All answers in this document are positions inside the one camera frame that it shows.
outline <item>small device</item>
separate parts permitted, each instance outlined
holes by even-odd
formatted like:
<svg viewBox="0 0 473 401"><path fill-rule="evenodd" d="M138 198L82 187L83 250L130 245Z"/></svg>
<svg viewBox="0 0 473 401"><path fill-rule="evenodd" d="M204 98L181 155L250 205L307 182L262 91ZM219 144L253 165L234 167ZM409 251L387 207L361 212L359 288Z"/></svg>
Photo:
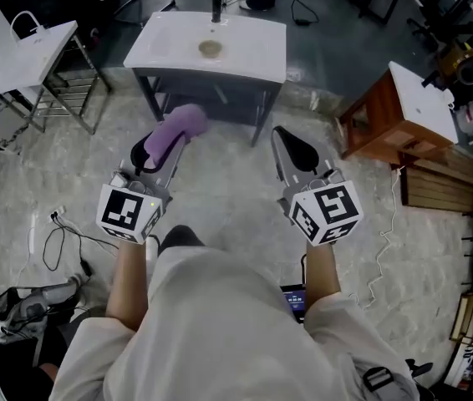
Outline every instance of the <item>small device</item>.
<svg viewBox="0 0 473 401"><path fill-rule="evenodd" d="M281 287L296 321L303 324L305 317L305 287L302 284Z"/></svg>
<svg viewBox="0 0 473 401"><path fill-rule="evenodd" d="M114 177L112 177L112 181L110 185L113 187L126 187L129 184L129 180L126 178L125 174L120 174L116 172Z"/></svg>

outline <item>power cord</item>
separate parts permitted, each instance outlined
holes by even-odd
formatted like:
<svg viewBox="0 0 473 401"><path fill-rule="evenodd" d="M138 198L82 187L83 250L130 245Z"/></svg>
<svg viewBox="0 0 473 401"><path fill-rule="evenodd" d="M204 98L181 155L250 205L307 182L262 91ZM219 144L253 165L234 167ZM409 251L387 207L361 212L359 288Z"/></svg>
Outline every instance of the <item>power cord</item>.
<svg viewBox="0 0 473 401"><path fill-rule="evenodd" d="M303 18L295 18L294 17L294 3L298 2L300 3L304 8L306 8L310 13L314 15L315 20L314 21L309 21L308 19L303 19ZM302 2L301 0L292 0L292 4L290 5L290 11L292 14L292 20L296 23L296 25L300 27L308 27L312 23L319 23L320 18L318 17L317 13L314 12L307 4Z"/></svg>
<svg viewBox="0 0 473 401"><path fill-rule="evenodd" d="M389 239L389 235L391 233L394 233L394 218L396 217L396 211L397 211L397 207L396 207L396 195L394 194L394 188L395 186L398 184L398 180L400 178L400 171L403 169L404 167L402 166L400 169L396 170L396 180L394 180L393 184L391 185L391 193L393 194L393 205L394 205L394 211L393 211L393 216L391 217L390 219L390 230L388 231L381 231L379 233L380 236L382 236L383 238L385 238L385 240L387 241L387 243L384 245L384 247L378 251L378 254L376 254L376 264L378 265L378 268L379 268L379 275L376 276L374 279L370 280L369 283L367 283L367 287L369 288L370 290L370 295L372 296L372 298L370 299L370 302L365 305L363 307L363 309L367 309L369 308L370 306L372 306L374 304L374 302L376 301L376 296L374 295L374 290L372 289L372 286L377 282L379 281L380 279L382 279L384 277L384 273L383 273L383 269L381 267L381 263L379 262L379 258L390 248L390 246L392 245L390 239ZM356 294L352 294L352 295L355 295L355 298L357 299L357 302L359 303L359 299L357 297Z"/></svg>
<svg viewBox="0 0 473 401"><path fill-rule="evenodd" d="M16 282L15 282L15 284L14 284L15 287L16 287L17 285L19 285L19 279L21 278L21 274L22 274L23 271L27 268L28 263L30 262L30 257L32 256L32 253L30 252L29 237L30 237L30 232L33 231L34 229L35 229L35 227L31 227L30 229L28 229L28 232L27 232L27 251L28 251L28 256L27 256L27 260L25 261L25 264L23 264L23 267L21 267L21 269L19 269L18 277L16 278Z"/></svg>
<svg viewBox="0 0 473 401"><path fill-rule="evenodd" d="M51 231L51 233L49 233L49 235L47 236L47 239L45 240L45 244L43 245L43 255L42 255L42 260L43 260L43 264L48 268L48 270L50 272L55 272L57 269L58 269L58 266L60 265L60 260L62 259L62 251L64 249L64 242L65 242L65 237L66 237L66 231L73 234L73 235L76 235L78 238L79 238L79 259L80 259L80 266L82 267L83 269L83 272L84 274L90 278L92 277L92 274L93 274L93 271L89 265L89 263L83 259L83 256L82 256L82 245L83 245L83 238L86 238L86 239L89 239L93 242L96 242L99 246L101 246L100 244L105 244L105 245L109 245L109 246L112 246L113 248L115 248L116 250L118 249L118 247L116 245L114 245L113 243L110 243L110 242L107 242L107 241L103 241L101 239L97 239L97 238L94 238L94 237L91 237L91 236L86 236L84 233L82 233L80 230L75 230L73 227L70 227L70 226L67 226L65 225L58 217L58 213L57 212L54 212L53 214L51 214L51 220L53 221L53 223L58 226L56 229L53 229ZM56 231L61 231L62 232L62 241L60 242L60 250L58 252L58 259L56 261L56 264L54 266L50 266L47 261L45 260L45 253L47 251L47 244L49 242L49 240L51 239L51 237L53 236L53 234L56 232Z"/></svg>
<svg viewBox="0 0 473 401"><path fill-rule="evenodd" d="M302 265L302 285L305 287L305 258L307 254L303 254L302 258L300 259L300 264Z"/></svg>

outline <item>white cable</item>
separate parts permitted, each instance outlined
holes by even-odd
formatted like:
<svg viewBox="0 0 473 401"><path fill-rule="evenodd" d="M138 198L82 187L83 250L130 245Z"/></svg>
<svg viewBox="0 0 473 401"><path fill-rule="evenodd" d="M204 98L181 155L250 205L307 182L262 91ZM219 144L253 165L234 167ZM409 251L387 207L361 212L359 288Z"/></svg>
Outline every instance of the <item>white cable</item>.
<svg viewBox="0 0 473 401"><path fill-rule="evenodd" d="M83 231L81 231L79 229L79 227L73 223L71 220L68 220L67 218L65 218L64 216L60 216L60 219L65 221L66 223L70 224L71 226L73 226L73 228L78 232L80 233L82 236L86 236ZM88 241L92 241L95 245L97 245L99 248L101 248L104 252L106 252L107 254L110 254L113 258L117 258L117 256L115 256L114 254L112 254L112 252L108 251L106 248L104 248L100 243L98 243L97 241L95 241L94 239L90 239L88 237L85 237L85 239L87 239Z"/></svg>
<svg viewBox="0 0 473 401"><path fill-rule="evenodd" d="M379 258L390 248L390 246L392 245L391 244L391 241L388 237L388 235L390 235L391 233L394 233L394 217L396 216L396 195L394 194L394 187L398 184L398 180L400 179L400 171L403 169L404 167L402 166L400 169L396 170L396 180L394 180L393 184L391 185L391 188L390 188L390 191L391 193L393 194L393 205L394 205L394 212L393 212L393 216L391 217L390 219L390 230L389 231L381 231L379 233L380 236L384 237L385 240L387 241L387 243L384 245L384 247L378 251L378 254L376 254L376 263L378 264L378 268L379 268L379 275L376 276L374 279L372 279L371 281L369 281L369 283L367 284L367 287L369 288L370 290L370 294L372 296L371 300L370 300L370 303L368 303L366 306L363 307L363 309L367 309L368 307L370 307L372 304L374 304L374 302L376 301L376 296L374 295L374 290L372 289L372 286L377 282L379 281L380 279L382 279L384 277L384 273L383 273L383 269L381 268L381 263L379 262Z"/></svg>
<svg viewBox="0 0 473 401"><path fill-rule="evenodd" d="M30 261L30 257L32 256L32 253L30 252L30 244L28 243L28 239L30 237L30 232L34 230L35 227L31 227L30 229L28 229L28 232L27 232L27 251L28 251L28 257L27 257L27 260L25 261L25 264L23 264L23 267L21 269L19 269L19 273L18 273L18 277L16 278L16 283L13 284L15 287L17 287L19 285L19 278L21 277L21 274L23 273L23 271L27 268L28 266L28 262Z"/></svg>

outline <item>wooden slat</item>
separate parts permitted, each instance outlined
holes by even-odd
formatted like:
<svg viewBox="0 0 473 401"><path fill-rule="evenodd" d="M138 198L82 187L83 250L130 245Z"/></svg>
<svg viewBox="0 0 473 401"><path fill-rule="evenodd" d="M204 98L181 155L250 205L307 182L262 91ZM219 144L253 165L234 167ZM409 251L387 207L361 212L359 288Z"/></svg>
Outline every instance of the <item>wooden slat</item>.
<svg viewBox="0 0 473 401"><path fill-rule="evenodd" d="M427 182L415 179L408 179L408 188L410 195L430 197L433 199L442 199L443 201L451 201L473 206L473 194L465 193L462 190L454 189L447 185L430 184Z"/></svg>
<svg viewBox="0 0 473 401"><path fill-rule="evenodd" d="M448 166L453 170L469 175L473 178L473 159L456 150L447 150L445 153Z"/></svg>
<svg viewBox="0 0 473 401"><path fill-rule="evenodd" d="M472 185L463 184L460 181L455 181L450 178L433 175L430 172L424 172L422 170L416 170L413 168L406 168L405 170L410 178L421 179L421 180L428 181L429 183L433 183L437 185L446 185L449 187L453 187L457 190L462 190L465 193L473 194Z"/></svg>
<svg viewBox="0 0 473 401"><path fill-rule="evenodd" d="M414 166L419 169L421 168L421 169L433 172L435 174L445 175L452 179L460 180L467 184L473 185L473 177L462 174L458 172L457 170L452 170L450 168L447 168L444 165L436 164L435 162L430 162L429 160L424 160L424 159L417 160L414 163Z"/></svg>
<svg viewBox="0 0 473 401"><path fill-rule="evenodd" d="M414 206L415 208L430 208L432 210L469 212L473 211L472 206L456 204L455 202L446 202L444 200L436 200L427 197L409 196L409 203L407 206Z"/></svg>
<svg viewBox="0 0 473 401"><path fill-rule="evenodd" d="M382 160L391 164L400 165L398 151L386 144L374 143L371 146L364 146L359 154L369 159Z"/></svg>
<svg viewBox="0 0 473 401"><path fill-rule="evenodd" d="M421 189L420 187L416 187L409 184L408 184L408 189L409 189L408 190L409 197L411 196L424 197L428 199L435 199L437 201L450 202L450 203L455 203L457 205L469 206L470 208L472 208L473 206L473 197L470 197L470 198L459 197L456 195L451 195L450 193L443 193L442 191L432 190L431 188Z"/></svg>

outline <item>shoe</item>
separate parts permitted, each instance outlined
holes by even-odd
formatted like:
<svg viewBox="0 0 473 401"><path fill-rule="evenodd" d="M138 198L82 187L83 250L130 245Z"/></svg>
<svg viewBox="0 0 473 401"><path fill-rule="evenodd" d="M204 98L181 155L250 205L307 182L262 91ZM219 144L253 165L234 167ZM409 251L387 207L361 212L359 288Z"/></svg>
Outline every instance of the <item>shoe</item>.
<svg viewBox="0 0 473 401"><path fill-rule="evenodd" d="M266 12L268 9L254 9L250 8L250 5L247 3L249 0L242 0L238 3L238 7L242 10L249 10L253 12Z"/></svg>

